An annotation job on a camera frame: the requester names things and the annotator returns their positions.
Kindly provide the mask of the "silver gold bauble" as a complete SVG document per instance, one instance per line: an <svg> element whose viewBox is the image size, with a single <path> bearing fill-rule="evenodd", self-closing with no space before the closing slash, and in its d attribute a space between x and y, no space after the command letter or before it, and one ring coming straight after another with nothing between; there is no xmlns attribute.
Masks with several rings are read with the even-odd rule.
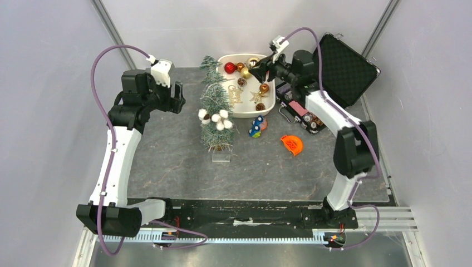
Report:
<svg viewBox="0 0 472 267"><path fill-rule="evenodd" d="M248 69L252 69L258 64L259 61L260 61L259 57L250 57L246 60L245 64L248 67Z"/></svg>

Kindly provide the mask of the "white cotton boll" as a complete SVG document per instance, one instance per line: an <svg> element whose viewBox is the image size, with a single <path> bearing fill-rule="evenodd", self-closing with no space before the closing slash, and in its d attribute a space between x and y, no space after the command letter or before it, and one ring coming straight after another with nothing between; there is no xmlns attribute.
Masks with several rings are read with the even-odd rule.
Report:
<svg viewBox="0 0 472 267"><path fill-rule="evenodd" d="M211 115L208 113L208 111L204 108L201 108L199 109L198 111L198 118L200 120L200 122L203 124L203 125L207 125L209 124L212 120L211 120Z"/></svg>
<svg viewBox="0 0 472 267"><path fill-rule="evenodd" d="M213 114L211 121L215 123L215 128L218 131L233 128L233 123L229 120L229 112L227 110L220 110L218 113Z"/></svg>

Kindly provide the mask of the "small frosted christmas tree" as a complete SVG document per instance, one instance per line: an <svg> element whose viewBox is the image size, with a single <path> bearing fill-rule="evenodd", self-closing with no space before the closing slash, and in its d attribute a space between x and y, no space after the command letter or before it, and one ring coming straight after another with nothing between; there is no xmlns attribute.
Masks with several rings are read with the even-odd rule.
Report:
<svg viewBox="0 0 472 267"><path fill-rule="evenodd" d="M202 81L204 89L200 97L201 108L206 109L211 116L220 110L227 110L229 120L233 123L232 129L218 131L214 122L211 121L207 125L200 122L202 142L209 150L213 151L229 149L234 140L233 110L229 103L228 93L222 86L226 79L217 71L219 66L220 62L215 58L204 56L199 67L205 72Z"/></svg>

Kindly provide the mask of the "clear battery box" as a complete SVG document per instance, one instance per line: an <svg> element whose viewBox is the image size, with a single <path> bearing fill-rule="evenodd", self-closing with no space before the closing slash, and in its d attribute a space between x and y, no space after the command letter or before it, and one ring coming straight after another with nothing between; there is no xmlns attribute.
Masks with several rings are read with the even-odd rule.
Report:
<svg viewBox="0 0 472 267"><path fill-rule="evenodd" d="M231 161L231 154L228 154L228 153L212 154L213 163L229 163L230 161Z"/></svg>

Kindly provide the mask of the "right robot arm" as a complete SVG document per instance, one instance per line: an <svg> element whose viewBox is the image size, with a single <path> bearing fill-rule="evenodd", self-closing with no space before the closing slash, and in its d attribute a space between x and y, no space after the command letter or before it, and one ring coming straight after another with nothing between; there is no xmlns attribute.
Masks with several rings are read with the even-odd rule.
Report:
<svg viewBox="0 0 472 267"><path fill-rule="evenodd" d="M380 169L377 128L372 121L361 121L330 97L323 84L323 60L317 49L318 78L313 78L313 55L297 50L291 63L275 52L249 69L260 82L274 78L290 84L293 98L313 113L336 137L333 162L337 170L331 191L323 201L321 218L335 227L353 210L352 200L358 186L369 179L369 172Z"/></svg>

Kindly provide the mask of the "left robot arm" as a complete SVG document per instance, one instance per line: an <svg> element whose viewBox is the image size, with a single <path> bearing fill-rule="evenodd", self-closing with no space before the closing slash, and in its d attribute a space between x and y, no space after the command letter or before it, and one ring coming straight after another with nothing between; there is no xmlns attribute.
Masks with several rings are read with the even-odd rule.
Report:
<svg viewBox="0 0 472 267"><path fill-rule="evenodd" d="M171 83L168 70L129 70L121 76L122 91L107 113L112 129L107 132L104 162L87 204L79 204L77 218L94 234L134 237L142 225L155 221L161 227L175 219L169 203L151 198L129 204L127 186L132 161L151 111L178 114L183 105L182 84Z"/></svg>

